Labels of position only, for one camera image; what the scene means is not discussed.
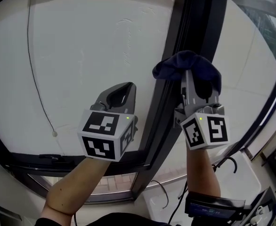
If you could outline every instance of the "dark blue rag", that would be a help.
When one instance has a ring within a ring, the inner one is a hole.
[[[185,50],[161,61],[153,69],[155,79],[180,81],[185,70],[191,70],[193,77],[208,81],[221,93],[222,77],[220,72],[202,56]]]

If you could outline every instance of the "left forearm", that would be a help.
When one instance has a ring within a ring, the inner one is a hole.
[[[91,195],[109,161],[86,158],[72,172],[49,190],[46,205],[55,211],[73,215]]]

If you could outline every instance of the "display screen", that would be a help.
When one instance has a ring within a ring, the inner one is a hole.
[[[230,218],[235,213],[235,210],[217,209],[217,208],[211,208],[211,207],[206,207],[195,203],[191,203],[189,204],[188,212],[189,212],[188,214],[191,214],[192,216]]]

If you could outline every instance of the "black device with screen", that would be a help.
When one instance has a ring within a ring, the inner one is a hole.
[[[212,197],[189,192],[186,197],[185,213],[189,217],[208,217],[238,221],[243,219],[245,201]]]

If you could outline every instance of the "black window frame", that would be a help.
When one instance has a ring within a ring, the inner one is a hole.
[[[226,5],[227,0],[175,0],[162,59],[188,49],[212,62],[224,22]],[[260,126],[275,98],[276,83],[255,122],[241,141],[231,147],[225,156],[250,145],[276,109],[275,103],[265,123]],[[92,195],[89,203],[135,200],[140,195],[181,133],[180,129],[173,128],[174,108],[179,103],[180,82],[157,80],[139,150],[126,152],[123,159],[112,163],[105,174],[110,176],[137,172],[131,190]],[[84,158],[84,156],[62,156],[59,157],[60,163],[58,163],[55,158],[41,159],[38,155],[11,153],[0,140],[0,164],[16,179],[43,197],[46,196],[50,185],[40,176],[63,177]]]

